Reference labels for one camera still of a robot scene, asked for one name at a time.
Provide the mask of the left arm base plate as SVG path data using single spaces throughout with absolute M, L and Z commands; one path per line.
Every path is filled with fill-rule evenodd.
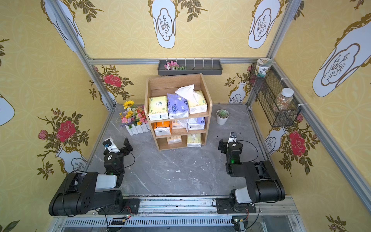
M 129 215 L 138 214 L 140 199 L 120 199 L 116 205 L 105 206 L 98 211 L 99 215 Z

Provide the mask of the green-yellow tissue pack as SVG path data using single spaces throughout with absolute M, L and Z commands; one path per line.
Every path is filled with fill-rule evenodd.
M 167 96 L 149 98 L 148 116 L 151 121 L 169 118 Z

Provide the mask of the yellow tissue pack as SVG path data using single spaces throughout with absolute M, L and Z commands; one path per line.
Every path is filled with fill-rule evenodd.
M 195 91 L 195 85 L 181 87 L 175 91 L 176 94 L 187 100 L 190 114 L 207 112 L 208 104 L 201 90 Z

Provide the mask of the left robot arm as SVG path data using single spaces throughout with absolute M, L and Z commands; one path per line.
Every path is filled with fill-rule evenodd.
M 118 188 L 125 174 L 124 157 L 133 147 L 126 138 L 122 148 L 117 148 L 111 138 L 102 143 L 105 173 L 73 171 L 52 198 L 48 212 L 51 216 L 74 217 L 91 210 L 100 214 L 131 214 L 136 200 L 131 204 L 123 199 Z

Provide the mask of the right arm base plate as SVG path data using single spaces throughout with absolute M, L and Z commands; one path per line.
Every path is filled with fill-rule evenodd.
M 216 198 L 212 206 L 216 207 L 216 212 L 218 214 L 247 214 L 257 212 L 254 204 L 239 204 L 230 198 Z

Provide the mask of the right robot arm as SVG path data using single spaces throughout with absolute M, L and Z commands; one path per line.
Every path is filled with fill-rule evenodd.
M 231 177 L 244 178 L 246 186 L 231 191 L 232 204 L 276 203 L 286 197 L 285 189 L 268 160 L 242 162 L 243 145 L 239 141 L 219 141 L 218 150 L 226 155 L 226 172 Z

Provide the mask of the orange tissue pack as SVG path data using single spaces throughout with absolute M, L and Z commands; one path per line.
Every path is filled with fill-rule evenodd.
M 156 136 L 171 135 L 171 122 L 156 122 L 154 124 L 154 132 Z

